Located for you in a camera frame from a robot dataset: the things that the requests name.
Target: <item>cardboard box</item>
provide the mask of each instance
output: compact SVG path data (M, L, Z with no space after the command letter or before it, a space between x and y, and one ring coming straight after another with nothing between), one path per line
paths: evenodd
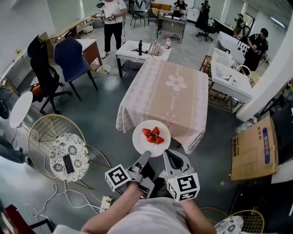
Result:
M233 137L232 181L268 176L276 173L277 169L277 136L270 117Z

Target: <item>smartphone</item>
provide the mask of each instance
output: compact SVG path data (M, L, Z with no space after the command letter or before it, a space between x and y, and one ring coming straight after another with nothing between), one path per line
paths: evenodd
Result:
M65 164L67 174L74 172L74 168L73 168L72 161L71 161L69 154L63 156L63 161Z

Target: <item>black clothing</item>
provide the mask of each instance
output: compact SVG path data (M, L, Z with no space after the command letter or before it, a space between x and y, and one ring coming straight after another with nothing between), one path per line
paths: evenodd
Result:
M205 2L201 4L201 13L198 16L197 22L195 23L195 26L199 27L201 30L205 30L207 28L210 8L210 5Z
M104 26L105 34L105 52L110 52L111 37L114 34L116 40L116 49L121 47L121 35L122 35L122 22L116 24L105 24Z
M186 9L186 7L188 6L186 3L177 3L177 2L174 2L174 5L176 7L179 7L181 11L184 11ZM173 16L174 17L181 17L182 16L182 13L180 13L180 11L174 11L173 13Z
M262 40L260 34L251 35L249 37L249 40L255 47L255 51L253 51L252 48L249 48L249 50L245 54L245 61L243 65L247 66L251 71L255 71L258 67L258 63L260 62L263 53L268 50L269 43L266 39ZM246 74L249 73L246 68L244 68L244 71Z

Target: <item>pink tablecloth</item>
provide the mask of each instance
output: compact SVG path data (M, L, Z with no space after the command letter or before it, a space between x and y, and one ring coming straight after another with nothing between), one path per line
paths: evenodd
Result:
M161 121L191 154L206 129L207 102L207 74L151 58L125 94L116 128L125 133L145 120Z

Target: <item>black pants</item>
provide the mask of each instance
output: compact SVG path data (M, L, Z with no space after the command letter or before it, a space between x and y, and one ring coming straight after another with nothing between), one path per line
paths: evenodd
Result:
M116 40L116 49L121 47L121 35L122 35L122 22L116 24L105 24L105 52L111 51L111 37L114 34Z

